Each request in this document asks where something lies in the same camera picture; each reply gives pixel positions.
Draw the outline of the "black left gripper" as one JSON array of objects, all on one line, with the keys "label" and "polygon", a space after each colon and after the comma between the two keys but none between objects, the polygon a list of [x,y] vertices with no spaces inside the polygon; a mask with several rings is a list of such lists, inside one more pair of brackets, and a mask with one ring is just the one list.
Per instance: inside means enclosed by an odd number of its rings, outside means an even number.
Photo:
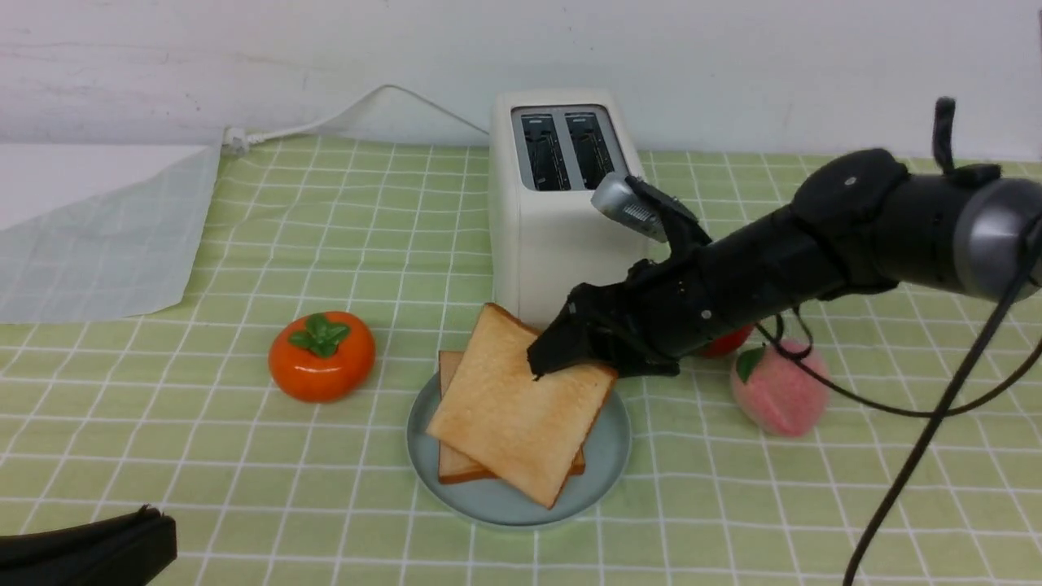
[{"label": "black left gripper", "polygon": [[177,523],[143,505],[100,522],[1,538],[3,585],[147,585],[177,559]]}]

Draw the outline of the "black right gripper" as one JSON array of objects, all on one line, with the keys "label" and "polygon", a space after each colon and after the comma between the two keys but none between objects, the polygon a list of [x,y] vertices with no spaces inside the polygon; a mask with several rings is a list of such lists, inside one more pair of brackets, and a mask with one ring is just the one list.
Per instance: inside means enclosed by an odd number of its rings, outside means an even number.
[{"label": "black right gripper", "polygon": [[715,338],[822,297],[847,282],[843,263],[782,207],[713,240],[696,216],[641,179],[628,179],[656,212],[666,260],[640,260],[622,282],[580,283],[528,348],[536,376],[581,364],[622,379],[671,376],[680,359]]}]

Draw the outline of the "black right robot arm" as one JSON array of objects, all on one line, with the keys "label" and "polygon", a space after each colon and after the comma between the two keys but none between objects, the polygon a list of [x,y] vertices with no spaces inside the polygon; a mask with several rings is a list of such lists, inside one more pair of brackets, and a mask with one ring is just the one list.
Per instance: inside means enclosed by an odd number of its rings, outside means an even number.
[{"label": "black right robot arm", "polygon": [[792,200],[713,240],[677,200],[636,177],[609,187],[661,222],[670,255],[606,286],[573,288],[528,348],[536,376],[604,365],[621,379],[673,376],[683,357],[810,300],[874,295],[902,282],[997,303],[1040,289],[1040,185],[997,164],[912,174],[883,149],[812,172]]}]

